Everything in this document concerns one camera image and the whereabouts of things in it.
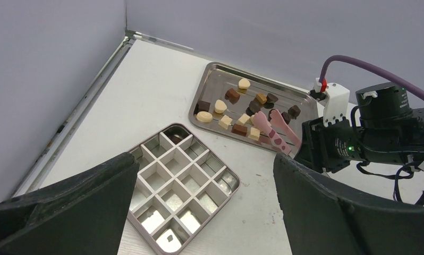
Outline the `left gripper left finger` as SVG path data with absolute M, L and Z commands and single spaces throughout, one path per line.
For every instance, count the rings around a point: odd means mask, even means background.
M 139 168 L 124 152 L 0 202 L 0 254 L 117 254 Z

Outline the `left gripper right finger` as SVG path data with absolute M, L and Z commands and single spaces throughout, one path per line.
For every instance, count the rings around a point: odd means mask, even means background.
M 381 198 L 279 153 L 273 164 L 293 254 L 424 254 L 424 207 Z

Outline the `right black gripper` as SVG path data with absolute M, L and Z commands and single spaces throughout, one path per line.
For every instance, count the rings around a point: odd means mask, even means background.
M 349 120 L 325 127 L 320 117 L 302 123 L 301 127 L 302 144 L 294 160 L 302 165 L 318 173 L 336 173 L 351 161 L 366 161 Z

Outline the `pink cat paw tongs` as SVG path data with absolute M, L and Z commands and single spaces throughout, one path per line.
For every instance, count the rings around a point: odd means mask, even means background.
M 281 152 L 289 155 L 292 151 L 292 147 L 281 137 L 281 135 L 275 131 L 275 128 L 280 129 L 285 133 L 285 136 L 290 142 L 297 148 L 301 147 L 300 138 L 293 132 L 290 126 L 284 121 L 282 114 L 279 110 L 273 109 L 269 114 L 271 120 L 268 121 L 267 116 L 262 111 L 256 112 L 253 117 L 253 123 L 256 128 L 263 131 L 268 135 L 272 144 L 278 148 Z

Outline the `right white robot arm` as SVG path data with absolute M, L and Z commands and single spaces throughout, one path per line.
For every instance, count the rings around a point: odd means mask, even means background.
M 318 172 L 336 173 L 356 162 L 366 174 L 371 163 L 398 165 L 393 199 L 401 201 L 399 180 L 424 171 L 424 108 L 409 105 L 407 91 L 392 83 L 360 89 L 350 116 L 320 117 L 302 124 L 295 160 Z M 417 201 L 424 205 L 424 191 Z

